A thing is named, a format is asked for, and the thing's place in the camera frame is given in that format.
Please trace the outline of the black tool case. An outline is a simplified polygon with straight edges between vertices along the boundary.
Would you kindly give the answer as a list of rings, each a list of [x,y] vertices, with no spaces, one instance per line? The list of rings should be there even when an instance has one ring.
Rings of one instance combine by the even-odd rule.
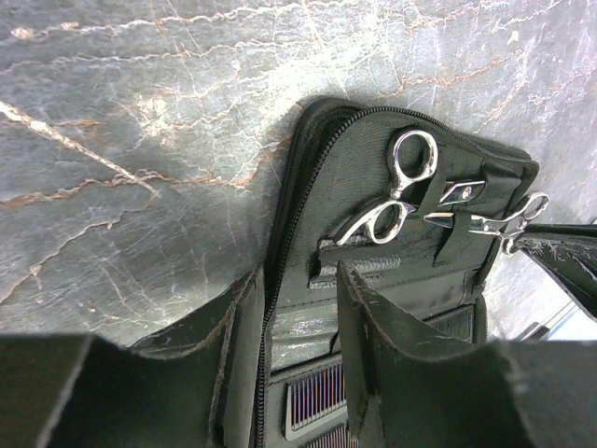
[[[345,245],[342,225],[390,189],[388,148],[398,131],[431,133],[439,178],[405,190],[420,209],[395,239],[373,244],[363,229]],[[408,175],[423,163],[424,141],[399,154]],[[265,318],[257,371],[257,447],[284,441],[286,385],[340,355],[337,266],[345,262],[381,294],[426,319],[474,306],[472,343],[487,338],[484,281],[499,250],[496,237],[467,231],[471,215],[500,219],[530,188],[539,166],[522,149],[457,132],[400,107],[322,97],[295,127],[265,258]]]

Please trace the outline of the black comb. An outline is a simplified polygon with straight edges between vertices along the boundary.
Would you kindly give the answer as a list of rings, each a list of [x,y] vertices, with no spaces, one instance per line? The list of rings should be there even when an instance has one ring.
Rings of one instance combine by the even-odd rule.
[[[348,421],[340,420],[333,426],[318,427],[295,440],[284,441],[281,447],[359,448],[361,443],[352,437]]]
[[[472,343],[475,311],[472,304],[425,320],[429,326]],[[284,437],[297,440],[331,420],[346,414],[347,398],[340,355],[325,366],[309,369],[286,385]]]

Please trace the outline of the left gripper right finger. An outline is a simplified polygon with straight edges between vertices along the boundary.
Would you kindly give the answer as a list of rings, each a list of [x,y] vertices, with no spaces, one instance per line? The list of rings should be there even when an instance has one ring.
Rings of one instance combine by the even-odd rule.
[[[364,447],[592,447],[593,342],[466,343],[340,263],[349,429]]]

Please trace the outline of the silver scissors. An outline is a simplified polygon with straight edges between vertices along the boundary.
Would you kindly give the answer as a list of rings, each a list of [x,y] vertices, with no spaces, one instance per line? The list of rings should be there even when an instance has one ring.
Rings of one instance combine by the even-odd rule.
[[[500,240],[502,252],[510,257],[518,251],[515,247],[516,240],[548,208],[548,205],[547,193],[532,192],[523,196],[513,211],[501,219],[471,215],[467,231],[497,237]]]
[[[424,141],[423,163],[416,175],[405,173],[399,163],[400,149],[411,138]],[[333,237],[335,245],[345,245],[359,229],[363,229],[365,236],[375,245],[387,244],[397,237],[407,217],[420,209],[403,199],[405,190],[430,178],[439,178],[439,152],[434,136],[420,129],[396,132],[388,148],[387,167],[391,175],[388,195],[369,203],[348,219]],[[377,221],[387,209],[393,211],[390,227],[377,233]]]

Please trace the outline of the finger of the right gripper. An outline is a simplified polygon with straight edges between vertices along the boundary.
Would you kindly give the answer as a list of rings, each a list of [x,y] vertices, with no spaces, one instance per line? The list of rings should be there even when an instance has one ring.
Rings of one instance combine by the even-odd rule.
[[[537,263],[596,321],[596,225],[530,225],[515,248]]]

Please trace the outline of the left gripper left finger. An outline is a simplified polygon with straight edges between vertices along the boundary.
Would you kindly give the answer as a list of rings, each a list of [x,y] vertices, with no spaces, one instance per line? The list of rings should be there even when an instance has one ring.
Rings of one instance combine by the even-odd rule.
[[[1,339],[5,447],[246,447],[263,274],[130,347],[92,333]]]

